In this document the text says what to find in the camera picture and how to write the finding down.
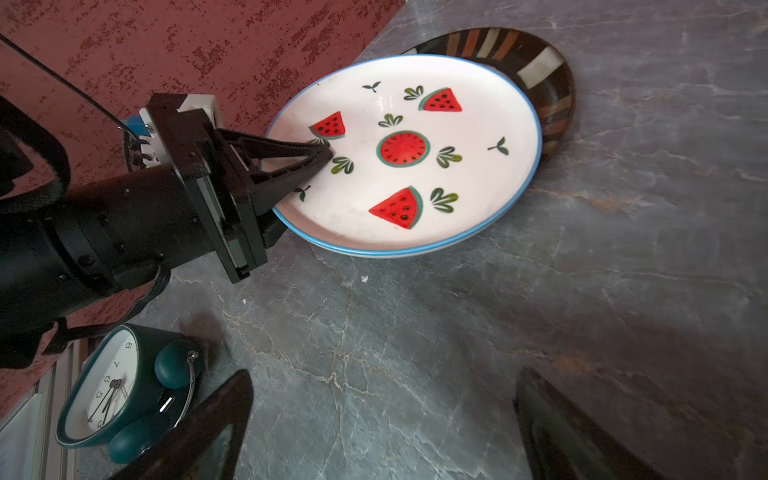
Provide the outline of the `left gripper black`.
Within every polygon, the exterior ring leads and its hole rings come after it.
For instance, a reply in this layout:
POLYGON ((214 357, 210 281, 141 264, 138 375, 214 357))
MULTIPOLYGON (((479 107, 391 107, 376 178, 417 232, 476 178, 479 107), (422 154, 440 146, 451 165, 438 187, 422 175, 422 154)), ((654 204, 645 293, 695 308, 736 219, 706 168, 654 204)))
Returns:
POLYGON ((170 164, 227 276, 238 283, 267 262, 267 250, 287 230, 269 210, 334 153, 323 144, 213 128, 205 119, 188 119, 182 136, 169 144, 170 164))

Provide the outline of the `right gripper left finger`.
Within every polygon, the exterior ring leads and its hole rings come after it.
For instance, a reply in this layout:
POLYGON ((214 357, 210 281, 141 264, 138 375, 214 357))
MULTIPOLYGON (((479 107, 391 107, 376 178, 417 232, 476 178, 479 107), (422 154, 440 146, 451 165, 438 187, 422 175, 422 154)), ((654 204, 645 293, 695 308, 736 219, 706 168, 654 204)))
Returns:
POLYGON ((241 369, 181 419, 154 413, 108 444, 113 462, 127 463, 113 479, 232 479, 254 400, 241 369))

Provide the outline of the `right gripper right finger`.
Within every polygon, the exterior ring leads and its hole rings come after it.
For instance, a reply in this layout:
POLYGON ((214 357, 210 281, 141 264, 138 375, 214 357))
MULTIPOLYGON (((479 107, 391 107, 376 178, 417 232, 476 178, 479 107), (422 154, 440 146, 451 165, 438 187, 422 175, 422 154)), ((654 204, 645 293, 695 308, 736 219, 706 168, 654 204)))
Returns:
POLYGON ((660 479, 535 370, 516 380, 515 413, 534 479, 660 479))

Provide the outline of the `dark striped rim plate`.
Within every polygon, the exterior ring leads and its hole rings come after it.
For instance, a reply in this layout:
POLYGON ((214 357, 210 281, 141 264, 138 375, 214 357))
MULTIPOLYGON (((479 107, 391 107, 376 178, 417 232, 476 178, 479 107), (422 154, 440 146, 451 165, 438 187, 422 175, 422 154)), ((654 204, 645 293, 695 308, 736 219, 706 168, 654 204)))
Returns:
POLYGON ((522 30, 482 27, 450 32, 403 53, 462 58, 508 77, 536 110, 543 141, 540 163, 558 150, 575 113, 576 87, 565 58, 546 40, 522 30))

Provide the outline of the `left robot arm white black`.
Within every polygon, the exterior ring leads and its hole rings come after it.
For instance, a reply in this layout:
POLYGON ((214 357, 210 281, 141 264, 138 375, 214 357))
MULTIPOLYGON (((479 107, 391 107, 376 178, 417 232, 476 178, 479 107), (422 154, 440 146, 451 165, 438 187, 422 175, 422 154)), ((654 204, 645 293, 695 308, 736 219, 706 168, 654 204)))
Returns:
POLYGON ((332 159, 322 144, 218 128, 181 94, 154 94, 147 115, 158 166, 71 189, 61 143, 9 102, 1 105, 1 188, 31 166, 33 149, 55 179, 1 202, 1 365, 25 369, 106 326, 70 327, 70 314, 124 290, 149 292, 171 271, 215 253, 232 282, 267 260, 284 232, 276 205, 332 159))

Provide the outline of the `green alarm clock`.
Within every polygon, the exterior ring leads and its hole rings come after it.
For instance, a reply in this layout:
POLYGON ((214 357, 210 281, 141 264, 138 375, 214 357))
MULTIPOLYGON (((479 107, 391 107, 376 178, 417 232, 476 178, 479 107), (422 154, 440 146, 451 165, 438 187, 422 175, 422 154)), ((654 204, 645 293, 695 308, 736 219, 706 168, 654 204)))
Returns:
POLYGON ((203 348, 179 333, 123 324, 89 357, 56 428, 67 449, 105 445, 126 465, 178 425, 190 408, 203 348))

